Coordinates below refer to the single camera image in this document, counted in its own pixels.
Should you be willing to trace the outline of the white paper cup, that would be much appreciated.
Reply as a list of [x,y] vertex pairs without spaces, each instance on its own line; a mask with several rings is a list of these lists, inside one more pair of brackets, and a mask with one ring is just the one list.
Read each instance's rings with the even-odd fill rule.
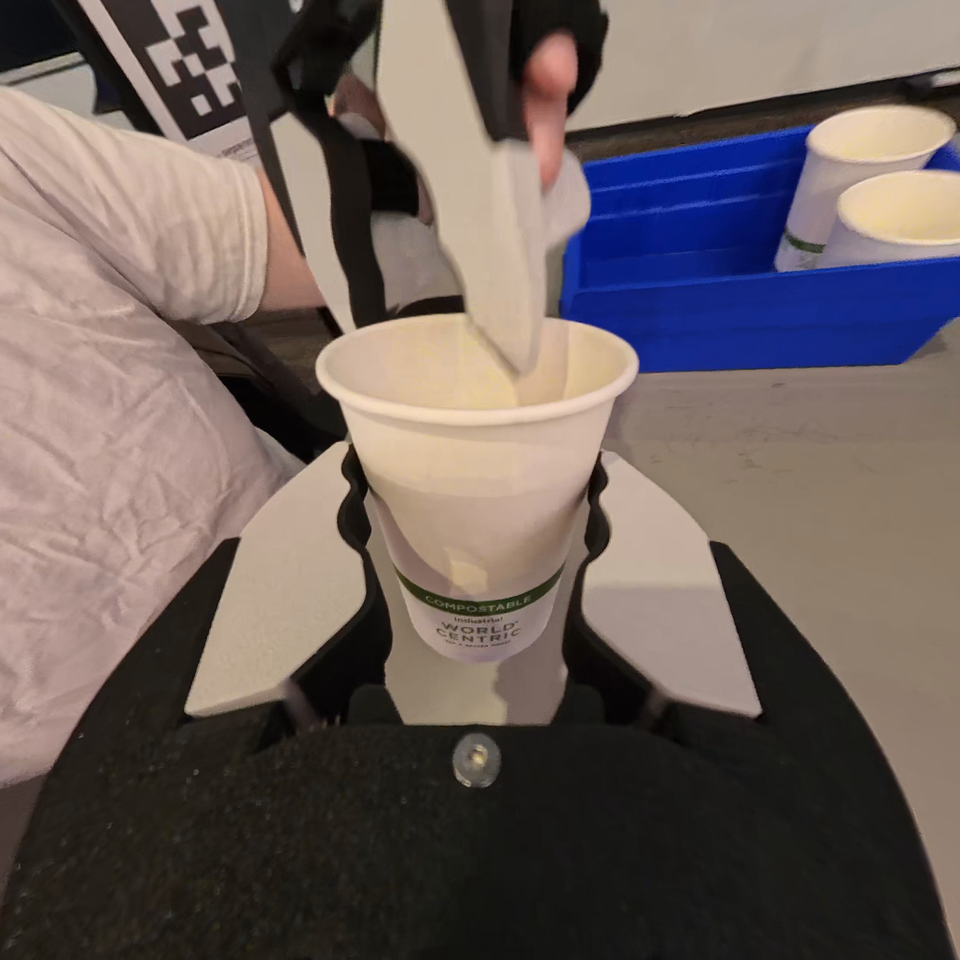
[[959,174],[898,171],[844,191],[817,267],[831,269],[959,255]]
[[774,270],[814,268],[836,220],[841,194],[872,177],[920,170],[957,133],[940,111],[908,104],[862,106],[814,126],[774,258]]
[[418,636],[498,663],[546,630],[616,401],[640,367],[612,332],[546,318],[515,374],[465,315],[397,318],[318,354]]

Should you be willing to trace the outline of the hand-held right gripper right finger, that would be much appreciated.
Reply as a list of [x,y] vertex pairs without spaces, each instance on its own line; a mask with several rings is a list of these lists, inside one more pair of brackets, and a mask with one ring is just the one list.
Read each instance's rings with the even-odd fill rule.
[[693,516],[615,453],[587,492],[580,564],[562,655],[608,721],[683,704],[762,715],[712,543]]

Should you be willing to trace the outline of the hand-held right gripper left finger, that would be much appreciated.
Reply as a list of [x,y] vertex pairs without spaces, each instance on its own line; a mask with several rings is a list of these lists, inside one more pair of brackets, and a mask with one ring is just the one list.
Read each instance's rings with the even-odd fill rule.
[[286,702],[346,719],[386,685],[393,632],[368,549],[368,484],[352,447],[331,447],[241,534],[185,702],[193,718]]

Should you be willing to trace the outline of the black white marker board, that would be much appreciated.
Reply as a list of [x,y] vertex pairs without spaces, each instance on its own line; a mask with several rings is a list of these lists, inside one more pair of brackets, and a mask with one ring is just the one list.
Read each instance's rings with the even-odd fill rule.
[[270,95],[270,60],[305,3],[55,2],[94,75],[94,112],[215,158],[261,166],[244,86]]

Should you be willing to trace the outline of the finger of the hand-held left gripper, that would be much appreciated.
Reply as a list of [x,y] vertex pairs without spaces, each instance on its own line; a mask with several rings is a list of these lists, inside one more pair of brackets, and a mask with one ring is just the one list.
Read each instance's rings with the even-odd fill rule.
[[465,311],[517,374],[546,310],[539,162],[510,66],[513,2],[385,1],[378,92],[430,196]]
[[373,190],[360,141],[325,102],[290,102],[270,122],[291,230],[341,333],[387,320]]

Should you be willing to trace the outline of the blue plastic bin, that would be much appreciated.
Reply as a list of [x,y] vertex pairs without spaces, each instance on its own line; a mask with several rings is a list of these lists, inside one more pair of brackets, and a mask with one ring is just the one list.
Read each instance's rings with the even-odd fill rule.
[[891,366],[959,315],[957,258],[777,272],[811,126],[597,159],[561,318],[642,373]]

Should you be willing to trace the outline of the person's left forearm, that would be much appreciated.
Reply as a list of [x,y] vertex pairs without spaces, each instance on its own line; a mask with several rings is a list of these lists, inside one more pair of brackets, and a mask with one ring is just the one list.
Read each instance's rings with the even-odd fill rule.
[[302,254],[280,201],[263,170],[257,172],[267,215],[268,241],[261,313],[324,308],[327,303]]

